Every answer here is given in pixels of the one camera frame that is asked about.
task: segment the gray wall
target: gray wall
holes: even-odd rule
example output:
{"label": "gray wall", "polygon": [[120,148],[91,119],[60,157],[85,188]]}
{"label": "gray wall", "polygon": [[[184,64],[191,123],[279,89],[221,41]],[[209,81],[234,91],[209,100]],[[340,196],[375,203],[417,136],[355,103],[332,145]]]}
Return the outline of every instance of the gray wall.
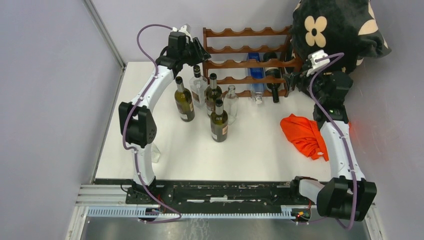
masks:
{"label": "gray wall", "polygon": [[[224,28],[236,31],[245,27],[262,30],[272,27],[282,29],[292,22],[292,13],[298,0],[92,0],[99,15],[107,27],[119,53],[125,62],[148,61],[136,44],[139,30],[148,24],[164,24],[170,27],[181,27],[189,24],[192,27],[192,37],[199,37],[203,43],[203,27],[216,32]],[[157,57],[168,44],[169,30],[157,27],[143,32],[141,46],[149,54]],[[235,38],[211,38],[210,46],[218,49],[228,43],[239,48],[243,45],[259,47],[269,44],[276,47],[283,42],[283,37],[242,37],[243,41]],[[242,60],[246,56],[232,56]]]}
{"label": "gray wall", "polygon": [[364,174],[377,184],[387,239],[423,239],[424,2],[371,3],[393,52],[366,59],[351,75],[352,144]]}
{"label": "gray wall", "polygon": [[0,239],[64,239],[120,67],[81,0],[2,0],[0,29]]}

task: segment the black mount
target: black mount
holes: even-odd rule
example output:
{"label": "black mount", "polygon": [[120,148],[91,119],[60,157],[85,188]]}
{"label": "black mount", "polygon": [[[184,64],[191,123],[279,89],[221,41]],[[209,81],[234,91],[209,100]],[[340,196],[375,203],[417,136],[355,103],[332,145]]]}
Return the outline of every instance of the black mount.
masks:
{"label": "black mount", "polygon": [[[352,190],[353,187],[353,181],[344,177],[331,179],[318,193],[316,208],[319,215],[349,220],[352,213],[353,195],[348,193],[348,189]],[[357,181],[355,221],[364,220],[376,195],[377,187],[374,182],[365,181],[365,179]]]}
{"label": "black mount", "polygon": [[[302,66],[303,72],[292,72],[283,76],[290,86],[296,85],[299,91],[309,97],[311,96],[309,84],[313,75],[306,76],[306,71],[310,68],[310,63],[306,62]],[[342,71],[334,71],[331,74],[321,73],[313,82],[312,93],[334,121],[343,121],[347,124],[349,119],[344,102],[345,96],[353,84],[352,78]],[[329,122],[323,111],[316,104],[313,109],[313,119],[318,124],[319,129],[325,122]]]}
{"label": "black mount", "polygon": [[[120,133],[124,133],[125,121],[130,114],[133,104],[121,102],[118,108]],[[125,141],[129,144],[137,144],[144,148],[147,144],[153,143],[156,137],[156,123],[152,112],[146,106],[137,106],[129,119],[126,127]]]}
{"label": "black mount", "polygon": [[191,41],[189,36],[179,31],[172,31],[169,34],[168,46],[164,49],[166,49],[166,55],[161,54],[156,59],[156,63],[172,69],[174,76],[183,69],[184,64],[194,66],[211,58],[197,37]]}

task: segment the wooden wine rack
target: wooden wine rack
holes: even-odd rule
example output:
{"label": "wooden wine rack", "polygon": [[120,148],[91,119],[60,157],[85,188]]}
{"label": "wooden wine rack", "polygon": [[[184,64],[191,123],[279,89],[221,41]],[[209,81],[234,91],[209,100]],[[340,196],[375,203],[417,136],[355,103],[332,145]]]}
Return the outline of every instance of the wooden wine rack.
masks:
{"label": "wooden wine rack", "polygon": [[[203,28],[203,47],[209,54],[247,54],[247,53],[267,53],[267,52],[280,52],[280,59],[271,59],[267,62],[258,62],[254,59],[236,62],[233,59],[228,59],[223,63],[215,63],[211,60],[207,60],[203,63],[203,74],[209,81],[209,69],[246,69],[246,68],[269,68],[269,67],[278,67],[278,68],[294,68],[295,72],[300,72],[303,62],[301,58],[296,55],[295,59],[290,61],[284,61],[286,52],[289,48],[290,39],[292,38],[289,29],[291,26],[286,26],[282,30],[273,30],[271,27],[265,27],[260,31],[254,31],[250,27],[245,28],[242,31],[233,31],[231,28],[226,28],[221,32],[214,32],[211,29]],[[262,45],[258,48],[251,48],[248,45],[244,45],[241,48],[234,49],[231,46],[225,46],[222,49],[215,49],[208,45],[208,38],[219,38],[219,37],[254,37],[254,36],[280,36],[286,35],[285,42],[283,45],[278,47],[268,47],[267,45]],[[278,95],[281,97],[289,96],[289,89],[285,79],[283,78],[274,78],[272,76],[267,76],[262,79],[256,79],[251,76],[247,76],[243,79],[235,79],[232,76],[227,76],[224,79],[218,80],[218,84],[283,84],[284,89],[278,92]],[[250,91],[245,90],[243,92],[237,93],[239,97],[250,97]],[[268,90],[265,90],[263,93],[264,97],[272,97],[272,93]]]}

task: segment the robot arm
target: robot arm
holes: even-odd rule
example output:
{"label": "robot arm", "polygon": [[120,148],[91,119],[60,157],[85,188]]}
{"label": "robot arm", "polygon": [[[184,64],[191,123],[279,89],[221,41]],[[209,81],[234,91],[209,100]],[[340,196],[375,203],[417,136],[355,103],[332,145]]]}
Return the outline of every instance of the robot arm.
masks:
{"label": "robot arm", "polygon": [[[303,67],[304,72],[296,75],[297,79],[293,80],[292,78],[289,81],[296,82],[298,88],[306,92],[307,86],[311,82],[311,78],[308,77],[329,64],[328,59],[319,60],[327,56],[323,50],[311,54]],[[298,176],[291,182],[291,187],[295,194],[313,201],[320,216],[348,220],[353,209],[353,194],[349,190],[354,191],[354,183],[356,183],[357,198],[354,220],[362,221],[373,203],[377,188],[375,183],[366,181],[355,158],[350,140],[349,119],[344,100],[352,84],[353,80],[341,71],[327,75],[321,74],[317,81],[313,83],[313,95],[344,136],[340,136],[338,129],[316,104],[313,118],[317,122],[325,141],[332,179],[326,185],[323,185],[316,179]],[[351,156],[353,169],[350,167],[348,152]],[[352,171],[355,173],[355,180],[353,180]]]}
{"label": "robot arm", "polygon": [[[197,37],[191,38],[189,33],[190,26],[187,24],[179,30],[172,29],[168,38],[168,46],[164,48],[166,55],[161,54],[157,58],[157,74],[153,72],[150,75],[146,85],[132,99],[131,102],[122,102],[119,105],[119,125],[121,134],[125,131],[125,141],[133,149],[131,151],[136,155],[137,172],[140,173],[145,185],[149,186],[155,179],[155,173],[152,168],[152,144],[156,137],[156,124],[152,116],[152,111],[165,91],[167,86],[172,83],[177,74],[183,69],[184,64],[194,66],[202,63],[211,55],[205,51]],[[125,122],[132,108],[134,112],[128,121],[125,129]],[[141,185],[138,173],[134,173],[134,181]]]}

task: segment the white tabletop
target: white tabletop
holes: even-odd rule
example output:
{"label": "white tabletop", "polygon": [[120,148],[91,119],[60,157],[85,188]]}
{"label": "white tabletop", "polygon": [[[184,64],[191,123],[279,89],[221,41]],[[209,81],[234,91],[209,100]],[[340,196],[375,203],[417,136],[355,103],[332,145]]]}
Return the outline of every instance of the white tabletop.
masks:
{"label": "white tabletop", "polygon": [[[132,179],[133,158],[122,146],[118,106],[128,102],[140,91],[152,74],[151,62],[129,62],[120,88],[107,137],[100,157],[96,178]],[[242,69],[232,70],[232,76],[243,78]],[[219,73],[218,79],[224,77]],[[193,69],[184,66],[179,73],[186,88]],[[236,92],[245,90],[236,85]],[[153,117],[157,126],[154,143],[161,152],[158,163],[153,163],[156,178],[161,180],[206,181],[290,181],[295,176],[308,176],[328,181],[330,164],[323,158],[305,157],[286,139],[280,127],[282,118],[290,114],[312,119],[314,103],[295,90],[289,97],[264,97],[257,106],[250,98],[240,97],[237,119],[228,128],[228,138],[217,143],[211,137],[210,119],[206,109],[195,108],[195,118],[183,122],[174,100],[176,90],[170,84],[158,103]]]}

